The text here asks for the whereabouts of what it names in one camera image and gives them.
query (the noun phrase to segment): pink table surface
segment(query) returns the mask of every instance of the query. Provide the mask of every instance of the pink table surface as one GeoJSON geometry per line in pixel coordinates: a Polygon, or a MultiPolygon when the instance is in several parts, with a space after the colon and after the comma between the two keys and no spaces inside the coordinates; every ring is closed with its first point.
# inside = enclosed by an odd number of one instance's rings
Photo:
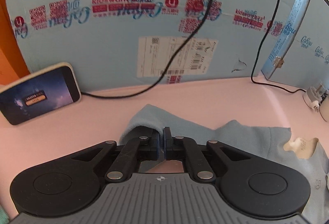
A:
{"type": "MultiPolygon", "coordinates": [[[[141,88],[101,94],[121,95],[141,88]]],[[[249,126],[290,127],[292,140],[317,137],[328,154],[329,124],[307,107],[302,94],[255,85],[249,78],[220,79],[160,85],[123,100],[83,96],[77,104],[19,126],[10,125],[0,115],[0,204],[10,218],[15,217],[9,186],[19,172],[106,140],[118,140],[129,120],[146,104],[212,129],[233,119],[249,126]]]]}

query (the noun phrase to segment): smartphone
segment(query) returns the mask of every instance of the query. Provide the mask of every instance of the smartphone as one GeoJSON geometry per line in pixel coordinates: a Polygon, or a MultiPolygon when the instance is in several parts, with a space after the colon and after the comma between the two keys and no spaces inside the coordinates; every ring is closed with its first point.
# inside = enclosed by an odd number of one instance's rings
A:
{"type": "Polygon", "coordinates": [[[17,125],[80,99],[72,66],[58,63],[0,89],[0,111],[17,125]]]}

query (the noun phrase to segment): black cable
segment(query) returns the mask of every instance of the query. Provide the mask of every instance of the black cable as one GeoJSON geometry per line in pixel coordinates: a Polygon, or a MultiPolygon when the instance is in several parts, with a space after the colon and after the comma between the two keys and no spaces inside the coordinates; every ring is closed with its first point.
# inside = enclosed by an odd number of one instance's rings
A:
{"type": "Polygon", "coordinates": [[[134,97],[140,94],[145,93],[146,91],[149,91],[150,89],[154,88],[157,84],[160,83],[160,81],[165,77],[171,63],[173,62],[174,58],[177,56],[177,54],[183,49],[183,47],[193,38],[193,36],[200,30],[200,28],[203,26],[203,24],[205,23],[208,15],[209,15],[209,11],[211,8],[211,5],[213,3],[213,0],[209,0],[208,5],[207,5],[207,10],[206,13],[204,15],[204,17],[202,18],[201,22],[199,23],[199,25],[196,27],[196,29],[190,34],[190,36],[183,42],[183,44],[175,51],[175,53],[172,55],[172,57],[170,58],[165,70],[163,71],[163,73],[161,74],[161,76],[159,77],[159,79],[152,84],[151,86],[147,87],[146,89],[139,91],[137,93],[134,94],[130,94],[130,95],[126,95],[126,96],[110,96],[110,97],[104,97],[104,96],[97,96],[97,95],[93,95],[90,93],[86,93],[86,92],[81,92],[81,94],[86,95],[86,96],[90,96],[90,97],[94,97],[94,98],[100,98],[100,99],[120,99],[120,98],[130,98],[130,97],[134,97]]]}
{"type": "Polygon", "coordinates": [[[281,86],[272,85],[272,84],[267,84],[267,83],[261,83],[261,82],[256,82],[256,81],[254,81],[254,79],[253,79],[254,71],[255,71],[255,68],[256,68],[256,65],[257,65],[257,62],[258,62],[258,58],[259,58],[259,54],[260,54],[260,52],[261,52],[261,48],[262,48],[262,46],[263,46],[263,43],[264,43],[264,41],[265,41],[267,35],[269,34],[269,31],[270,31],[271,28],[272,28],[272,25],[273,25],[273,22],[274,22],[274,18],[275,18],[275,16],[276,16],[276,13],[277,13],[278,8],[279,8],[279,4],[280,4],[280,0],[277,0],[277,2],[276,2],[276,6],[275,6],[275,10],[274,10],[274,13],[273,13],[273,16],[272,16],[272,20],[271,20],[271,22],[270,22],[270,24],[269,24],[269,26],[268,26],[268,29],[267,29],[267,31],[266,31],[266,33],[265,33],[265,35],[264,35],[264,37],[263,37],[263,39],[262,39],[260,45],[259,45],[258,52],[257,52],[257,56],[256,56],[256,61],[255,61],[254,67],[253,67],[253,69],[252,69],[252,72],[251,72],[251,76],[250,76],[250,78],[251,78],[251,81],[252,81],[254,84],[257,84],[257,85],[263,85],[263,86],[273,86],[273,87],[276,87],[276,88],[280,88],[280,89],[282,89],[282,90],[285,90],[285,91],[287,91],[287,92],[289,92],[289,93],[292,93],[292,94],[294,94],[294,93],[296,93],[296,92],[298,92],[298,91],[306,92],[304,89],[301,89],[301,88],[297,89],[296,91],[290,91],[290,90],[285,89],[284,87],[281,87],[281,86]]]}

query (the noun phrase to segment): phone screen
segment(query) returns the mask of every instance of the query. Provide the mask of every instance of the phone screen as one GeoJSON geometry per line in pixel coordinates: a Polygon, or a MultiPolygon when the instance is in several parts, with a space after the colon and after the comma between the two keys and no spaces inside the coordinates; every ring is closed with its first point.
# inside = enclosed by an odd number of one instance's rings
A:
{"type": "Polygon", "coordinates": [[[65,66],[0,93],[0,110],[11,124],[16,125],[76,102],[79,98],[72,70],[65,66]]]}

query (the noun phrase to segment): orange box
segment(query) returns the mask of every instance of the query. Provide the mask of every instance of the orange box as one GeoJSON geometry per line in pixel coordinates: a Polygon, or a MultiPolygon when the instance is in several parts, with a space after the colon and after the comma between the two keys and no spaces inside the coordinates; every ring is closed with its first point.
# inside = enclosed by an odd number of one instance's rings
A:
{"type": "Polygon", "coordinates": [[[0,0],[0,37],[0,85],[6,85],[30,72],[17,45],[5,0],[0,0]]]}

